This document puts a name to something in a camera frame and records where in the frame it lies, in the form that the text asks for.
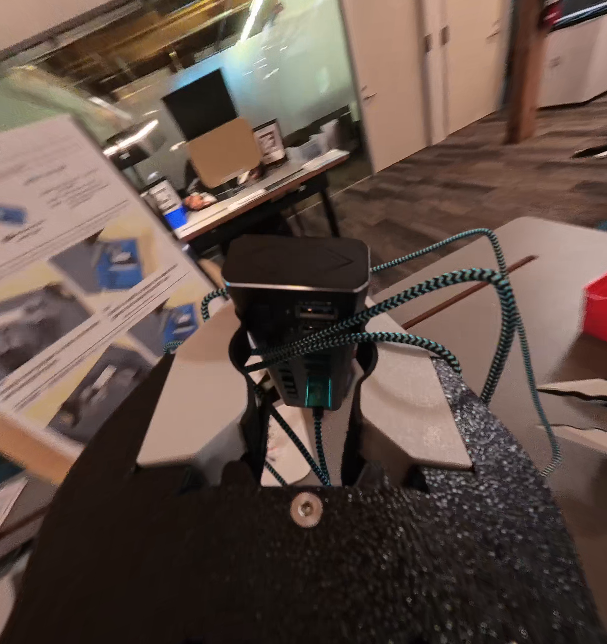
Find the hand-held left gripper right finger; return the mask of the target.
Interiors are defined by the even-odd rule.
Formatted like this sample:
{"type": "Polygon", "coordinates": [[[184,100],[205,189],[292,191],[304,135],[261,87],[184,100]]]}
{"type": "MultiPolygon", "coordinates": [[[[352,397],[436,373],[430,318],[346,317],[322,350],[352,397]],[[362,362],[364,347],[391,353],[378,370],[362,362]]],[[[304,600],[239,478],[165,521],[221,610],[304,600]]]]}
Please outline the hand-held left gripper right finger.
{"type": "Polygon", "coordinates": [[[424,484],[423,469],[474,470],[428,353],[368,341],[343,447],[343,484],[424,484]]]}

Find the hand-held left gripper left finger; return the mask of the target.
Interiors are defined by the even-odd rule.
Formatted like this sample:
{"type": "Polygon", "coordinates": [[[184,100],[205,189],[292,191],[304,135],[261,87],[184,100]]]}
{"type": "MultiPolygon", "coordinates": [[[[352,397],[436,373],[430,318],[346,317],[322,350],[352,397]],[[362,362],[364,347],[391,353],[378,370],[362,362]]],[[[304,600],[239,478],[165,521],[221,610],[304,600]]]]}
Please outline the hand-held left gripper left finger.
{"type": "Polygon", "coordinates": [[[140,468],[184,465],[222,479],[227,464],[264,469],[264,427],[254,384],[243,373],[243,329],[200,329],[179,346],[137,455],[140,468]]]}

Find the black usb hub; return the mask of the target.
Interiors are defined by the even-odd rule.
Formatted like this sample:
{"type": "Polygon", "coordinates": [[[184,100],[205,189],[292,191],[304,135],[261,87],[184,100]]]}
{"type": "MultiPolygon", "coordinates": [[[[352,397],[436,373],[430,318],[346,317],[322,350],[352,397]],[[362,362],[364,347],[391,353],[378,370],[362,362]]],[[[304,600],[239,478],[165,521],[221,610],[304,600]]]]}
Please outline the black usb hub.
{"type": "Polygon", "coordinates": [[[322,333],[365,310],[370,273],[369,247],[357,239],[249,234],[230,243],[227,294],[286,405],[342,406],[355,343],[326,342],[365,323],[322,333]]]}

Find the framed tag picture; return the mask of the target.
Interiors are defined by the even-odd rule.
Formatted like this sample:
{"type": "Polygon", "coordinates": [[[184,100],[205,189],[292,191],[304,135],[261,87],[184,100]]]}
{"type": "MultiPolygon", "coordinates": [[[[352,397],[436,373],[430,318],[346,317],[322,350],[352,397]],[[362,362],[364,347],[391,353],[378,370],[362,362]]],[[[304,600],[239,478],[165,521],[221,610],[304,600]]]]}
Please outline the framed tag picture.
{"type": "Polygon", "coordinates": [[[157,213],[167,216],[183,210],[183,203],[171,182],[162,175],[156,176],[140,193],[141,198],[157,213]]]}
{"type": "Polygon", "coordinates": [[[253,134],[261,153],[261,163],[266,169],[281,166],[288,161],[277,119],[254,127],[253,134]]]}

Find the instruction sign board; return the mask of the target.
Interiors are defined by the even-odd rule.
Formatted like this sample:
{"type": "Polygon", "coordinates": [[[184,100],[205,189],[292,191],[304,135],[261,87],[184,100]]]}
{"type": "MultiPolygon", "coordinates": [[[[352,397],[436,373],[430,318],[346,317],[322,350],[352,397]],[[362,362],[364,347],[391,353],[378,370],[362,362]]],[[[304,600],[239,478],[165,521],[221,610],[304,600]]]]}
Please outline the instruction sign board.
{"type": "Polygon", "coordinates": [[[0,133],[0,453],[59,484],[210,288],[73,117],[0,133]]]}

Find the wooden top table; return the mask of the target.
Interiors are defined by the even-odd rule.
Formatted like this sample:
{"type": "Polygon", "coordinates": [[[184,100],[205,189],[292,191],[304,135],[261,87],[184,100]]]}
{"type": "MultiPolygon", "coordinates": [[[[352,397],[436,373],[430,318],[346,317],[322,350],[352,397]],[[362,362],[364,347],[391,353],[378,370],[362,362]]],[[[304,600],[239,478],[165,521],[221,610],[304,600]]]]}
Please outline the wooden top table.
{"type": "Polygon", "coordinates": [[[183,243],[206,236],[230,223],[240,223],[251,215],[280,212],[313,195],[319,195],[332,236],[339,237],[338,219],[328,194],[330,170],[345,164],[350,153],[331,149],[305,163],[295,172],[277,178],[272,173],[234,197],[218,201],[199,211],[190,211],[187,222],[174,231],[183,243]]]}

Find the brown cardboard sheet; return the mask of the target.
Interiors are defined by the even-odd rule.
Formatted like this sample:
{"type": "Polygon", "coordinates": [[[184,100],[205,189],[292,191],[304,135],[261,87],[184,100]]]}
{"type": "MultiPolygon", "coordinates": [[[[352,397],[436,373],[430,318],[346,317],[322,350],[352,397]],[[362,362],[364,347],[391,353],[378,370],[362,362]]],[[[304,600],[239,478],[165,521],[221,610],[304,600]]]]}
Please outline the brown cardboard sheet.
{"type": "Polygon", "coordinates": [[[216,188],[261,163],[250,123],[237,117],[187,142],[194,171],[207,188],[216,188]]]}

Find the black monitor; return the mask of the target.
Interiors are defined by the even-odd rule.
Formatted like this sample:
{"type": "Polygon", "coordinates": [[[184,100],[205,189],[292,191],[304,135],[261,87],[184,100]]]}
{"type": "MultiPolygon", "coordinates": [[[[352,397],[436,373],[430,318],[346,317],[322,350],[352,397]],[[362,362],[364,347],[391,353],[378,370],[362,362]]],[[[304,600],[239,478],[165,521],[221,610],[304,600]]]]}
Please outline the black monitor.
{"type": "Polygon", "coordinates": [[[168,93],[162,101],[186,142],[238,117],[221,69],[168,93]]]}

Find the white cabinets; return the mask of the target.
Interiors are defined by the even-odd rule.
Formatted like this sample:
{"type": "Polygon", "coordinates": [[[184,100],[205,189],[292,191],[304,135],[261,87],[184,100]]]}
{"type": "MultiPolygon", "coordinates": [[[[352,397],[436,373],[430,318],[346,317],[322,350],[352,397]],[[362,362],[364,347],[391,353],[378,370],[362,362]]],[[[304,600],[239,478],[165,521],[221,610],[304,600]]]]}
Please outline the white cabinets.
{"type": "Polygon", "coordinates": [[[340,1],[372,173],[500,105],[511,1],[340,1]]]}

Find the white counter unit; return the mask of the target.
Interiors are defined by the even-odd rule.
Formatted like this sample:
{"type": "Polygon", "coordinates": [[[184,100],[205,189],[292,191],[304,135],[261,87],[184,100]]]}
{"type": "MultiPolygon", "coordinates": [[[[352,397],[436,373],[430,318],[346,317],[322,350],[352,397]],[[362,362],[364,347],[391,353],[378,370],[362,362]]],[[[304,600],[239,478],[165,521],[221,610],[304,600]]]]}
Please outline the white counter unit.
{"type": "Polygon", "coordinates": [[[546,37],[538,107],[582,104],[607,92],[607,1],[564,1],[546,37]]]}

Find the wooden post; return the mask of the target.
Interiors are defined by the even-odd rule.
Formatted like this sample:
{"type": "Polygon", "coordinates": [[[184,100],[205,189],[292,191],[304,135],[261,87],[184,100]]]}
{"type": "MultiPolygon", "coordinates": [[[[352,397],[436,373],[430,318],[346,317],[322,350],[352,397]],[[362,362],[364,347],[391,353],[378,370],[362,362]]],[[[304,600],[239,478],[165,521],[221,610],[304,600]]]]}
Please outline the wooden post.
{"type": "Polygon", "coordinates": [[[540,27],[541,2],[518,1],[517,8],[518,22],[504,138],[506,145],[519,144],[535,133],[546,38],[540,27]]]}

